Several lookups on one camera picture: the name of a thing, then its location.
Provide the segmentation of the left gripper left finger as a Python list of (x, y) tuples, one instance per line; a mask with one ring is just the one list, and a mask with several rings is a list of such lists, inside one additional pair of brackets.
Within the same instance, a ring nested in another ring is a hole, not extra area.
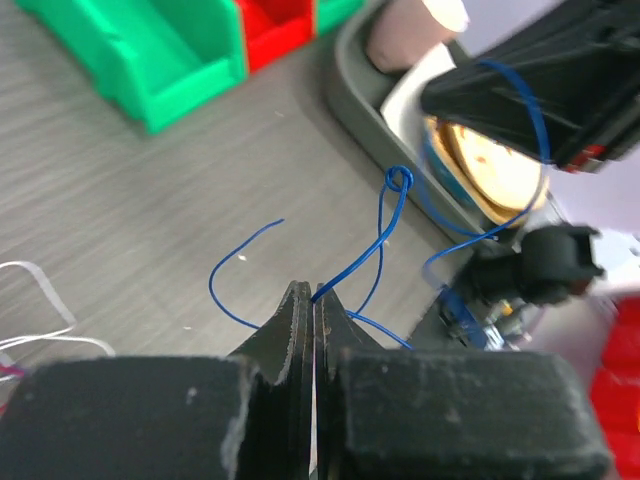
[(50, 363), (1, 419), (5, 479), (305, 479), (313, 308), (292, 282), (226, 356)]

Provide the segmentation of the bird pattern plate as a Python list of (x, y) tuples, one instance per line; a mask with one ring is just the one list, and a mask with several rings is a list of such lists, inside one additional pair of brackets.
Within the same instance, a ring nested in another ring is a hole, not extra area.
[(428, 166), (463, 207), (503, 224), (532, 203), (547, 200), (550, 181), (539, 184), (542, 165), (535, 160), (458, 124), (424, 119)]

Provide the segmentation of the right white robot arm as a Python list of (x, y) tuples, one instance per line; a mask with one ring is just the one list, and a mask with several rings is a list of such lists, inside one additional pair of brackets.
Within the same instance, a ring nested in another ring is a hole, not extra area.
[[(422, 110), (545, 165), (594, 172), (639, 141), (639, 5), (564, 1), (494, 48), (432, 80)], [(560, 224), (527, 233), (518, 253), (473, 259), (474, 298), (552, 304), (603, 275), (595, 230)]]

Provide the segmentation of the red plastic bin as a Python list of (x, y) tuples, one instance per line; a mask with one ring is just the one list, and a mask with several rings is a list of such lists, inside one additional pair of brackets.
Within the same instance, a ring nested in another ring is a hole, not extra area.
[(315, 34), (312, 0), (238, 0), (249, 73), (309, 43)]

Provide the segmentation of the red box beside table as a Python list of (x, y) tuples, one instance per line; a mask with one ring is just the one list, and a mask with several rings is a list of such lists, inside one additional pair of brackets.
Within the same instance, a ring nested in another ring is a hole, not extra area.
[(614, 325), (591, 385), (591, 401), (615, 467), (623, 479), (639, 477), (639, 298), (617, 304)]

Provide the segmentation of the left green plastic bin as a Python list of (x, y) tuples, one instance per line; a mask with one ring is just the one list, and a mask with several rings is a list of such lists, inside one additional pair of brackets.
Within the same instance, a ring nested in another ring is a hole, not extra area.
[(99, 94), (156, 133), (248, 76), (233, 1), (21, 1)]

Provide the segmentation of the right green plastic bin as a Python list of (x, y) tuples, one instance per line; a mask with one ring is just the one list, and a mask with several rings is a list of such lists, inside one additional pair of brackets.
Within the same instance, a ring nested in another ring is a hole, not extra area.
[(323, 35), (348, 20), (366, 3), (365, 0), (317, 0), (315, 4), (315, 27)]

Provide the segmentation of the green plastic bin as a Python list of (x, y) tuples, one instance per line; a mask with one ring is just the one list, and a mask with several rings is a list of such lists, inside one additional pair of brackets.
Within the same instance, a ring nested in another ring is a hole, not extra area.
[(21, 1), (99, 94), (156, 133), (248, 76), (233, 1)]
[(323, 35), (348, 20), (366, 3), (365, 0), (317, 0), (315, 4), (315, 27)]

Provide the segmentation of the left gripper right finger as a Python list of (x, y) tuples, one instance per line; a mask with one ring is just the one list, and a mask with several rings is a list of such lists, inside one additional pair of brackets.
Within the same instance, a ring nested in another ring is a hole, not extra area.
[(314, 304), (321, 479), (603, 479), (613, 458), (560, 356), (387, 350)]

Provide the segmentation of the dark grey tray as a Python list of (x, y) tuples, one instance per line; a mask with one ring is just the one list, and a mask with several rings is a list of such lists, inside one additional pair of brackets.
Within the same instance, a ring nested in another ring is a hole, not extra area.
[(485, 202), (476, 205), (453, 196), (453, 188), (445, 186), (444, 178), (424, 164), (421, 146), (399, 139), (382, 117), (383, 101), (400, 76), (378, 71), (367, 58), (365, 45), (385, 6), (384, 1), (369, 1), (339, 29), (325, 82), (329, 109), (381, 169), (404, 165), (412, 170), (415, 184), (409, 197), (423, 213), (428, 212), (424, 201), (429, 200), (454, 225), (472, 233), (484, 233), (503, 222), (499, 214), (492, 212)]

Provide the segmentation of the pink ceramic mug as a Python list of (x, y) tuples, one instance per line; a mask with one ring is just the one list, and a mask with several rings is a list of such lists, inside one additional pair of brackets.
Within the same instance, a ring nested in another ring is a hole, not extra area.
[(469, 23), (460, 0), (388, 1), (372, 25), (366, 53), (381, 72), (408, 70), (434, 47), (463, 33)]

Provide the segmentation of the white square plate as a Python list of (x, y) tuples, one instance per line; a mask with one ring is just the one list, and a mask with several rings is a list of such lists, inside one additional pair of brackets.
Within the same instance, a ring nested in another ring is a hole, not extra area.
[(424, 130), (420, 95), (430, 80), (454, 68), (447, 46), (434, 46), (400, 79), (381, 106), (387, 127), (415, 156), (421, 153)]

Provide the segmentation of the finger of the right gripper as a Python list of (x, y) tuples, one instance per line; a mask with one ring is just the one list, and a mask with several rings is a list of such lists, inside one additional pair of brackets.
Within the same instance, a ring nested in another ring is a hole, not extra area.
[(594, 172), (639, 142), (639, 4), (563, 1), (428, 81), (420, 105), (560, 170)]

